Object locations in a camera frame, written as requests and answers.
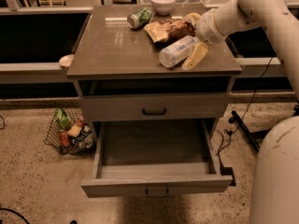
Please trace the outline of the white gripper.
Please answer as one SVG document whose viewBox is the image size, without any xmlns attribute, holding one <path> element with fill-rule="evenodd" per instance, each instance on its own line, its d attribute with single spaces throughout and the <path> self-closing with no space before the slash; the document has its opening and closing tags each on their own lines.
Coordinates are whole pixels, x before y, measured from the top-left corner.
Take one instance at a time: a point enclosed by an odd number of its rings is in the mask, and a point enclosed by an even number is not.
<svg viewBox="0 0 299 224">
<path fill-rule="evenodd" d="M 189 13 L 183 17 L 183 24 L 189 24 L 195 27 L 195 35 L 204 43 L 197 43 L 191 55 L 186 59 L 181 68 L 185 71 L 192 70 L 199 64 L 208 52 L 208 46 L 213 46 L 224 41 L 226 36 L 223 35 L 215 22 L 216 9 L 212 8 L 202 16 L 198 13 Z"/>
</svg>

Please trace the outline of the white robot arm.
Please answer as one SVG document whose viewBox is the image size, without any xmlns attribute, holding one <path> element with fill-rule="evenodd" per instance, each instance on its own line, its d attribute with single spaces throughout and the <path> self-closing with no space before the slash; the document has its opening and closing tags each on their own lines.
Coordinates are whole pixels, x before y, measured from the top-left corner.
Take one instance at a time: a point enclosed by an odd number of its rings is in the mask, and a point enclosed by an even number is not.
<svg viewBox="0 0 299 224">
<path fill-rule="evenodd" d="M 230 0 L 195 22 L 195 35 L 213 46 L 228 35 L 261 27 L 275 52 L 278 76 L 259 78 L 260 91 L 299 96 L 299 21 L 287 0 Z M 257 151 L 249 224 L 299 224 L 299 117 L 284 119 Z"/>
</svg>

